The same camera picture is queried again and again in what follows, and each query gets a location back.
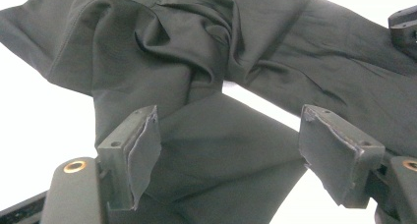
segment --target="white surface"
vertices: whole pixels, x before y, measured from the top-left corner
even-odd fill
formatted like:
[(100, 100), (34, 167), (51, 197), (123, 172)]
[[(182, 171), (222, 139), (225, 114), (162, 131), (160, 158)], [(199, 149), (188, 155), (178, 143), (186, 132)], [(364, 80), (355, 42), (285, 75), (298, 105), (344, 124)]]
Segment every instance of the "white surface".
[[(0, 0), (0, 9), (26, 0)], [(330, 0), (382, 26), (397, 10), (416, 0)], [(48, 189), (56, 166), (74, 157), (95, 157), (91, 98), (54, 86), (0, 45), (2, 103), (0, 210)], [(299, 119), (252, 93), (227, 84), (226, 94), (298, 129)], [(311, 172), (300, 180), (271, 223), (374, 223), (368, 210), (337, 207)]]

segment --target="dark gray garment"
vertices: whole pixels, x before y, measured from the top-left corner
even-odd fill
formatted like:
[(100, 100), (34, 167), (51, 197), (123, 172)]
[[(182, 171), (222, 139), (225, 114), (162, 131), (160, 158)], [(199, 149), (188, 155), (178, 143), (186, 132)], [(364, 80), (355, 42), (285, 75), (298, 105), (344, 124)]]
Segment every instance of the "dark gray garment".
[(297, 115), (304, 103), (329, 108), (417, 156), (415, 60), (327, 1), (29, 0), (0, 12), (0, 41), (93, 97), (96, 144), (158, 105), (144, 223), (268, 223), (304, 172), (297, 135), (222, 95), (223, 80)]

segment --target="black fabric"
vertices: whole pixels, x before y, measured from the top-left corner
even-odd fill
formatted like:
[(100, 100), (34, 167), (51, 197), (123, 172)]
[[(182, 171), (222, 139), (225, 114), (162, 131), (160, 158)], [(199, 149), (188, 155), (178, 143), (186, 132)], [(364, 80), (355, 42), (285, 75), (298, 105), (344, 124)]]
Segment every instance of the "black fabric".
[(223, 80), (417, 156), (416, 60), (324, 0), (29, 0), (0, 12), (0, 41), (93, 97), (96, 144), (158, 105), (161, 157), (133, 222), (268, 223), (304, 172), (296, 133), (222, 95)]

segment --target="white background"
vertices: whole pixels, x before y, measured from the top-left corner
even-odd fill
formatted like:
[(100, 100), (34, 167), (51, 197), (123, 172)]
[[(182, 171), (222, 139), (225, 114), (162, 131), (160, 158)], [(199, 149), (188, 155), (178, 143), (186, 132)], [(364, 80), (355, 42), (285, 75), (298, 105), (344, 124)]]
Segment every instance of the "white background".
[[(27, 0), (0, 0), (0, 10)], [(387, 26), (392, 13), (417, 0), (330, 0)], [(0, 210), (48, 190), (55, 167), (80, 156), (96, 157), (94, 112), (88, 96), (49, 84), (0, 44)], [(224, 93), (298, 129), (299, 119), (226, 83)], [(300, 180), (271, 223), (374, 223), (367, 210), (337, 207), (311, 172)]]

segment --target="black cloth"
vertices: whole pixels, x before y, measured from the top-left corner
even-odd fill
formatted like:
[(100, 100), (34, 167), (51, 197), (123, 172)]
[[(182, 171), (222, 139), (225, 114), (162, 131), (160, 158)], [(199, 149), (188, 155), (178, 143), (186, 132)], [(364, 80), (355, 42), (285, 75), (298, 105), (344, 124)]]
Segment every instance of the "black cloth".
[(296, 133), (222, 95), (223, 80), (417, 156), (416, 60), (328, 1), (29, 0), (0, 12), (0, 41), (93, 97), (96, 144), (158, 105), (162, 152), (130, 220), (268, 223), (303, 174)]

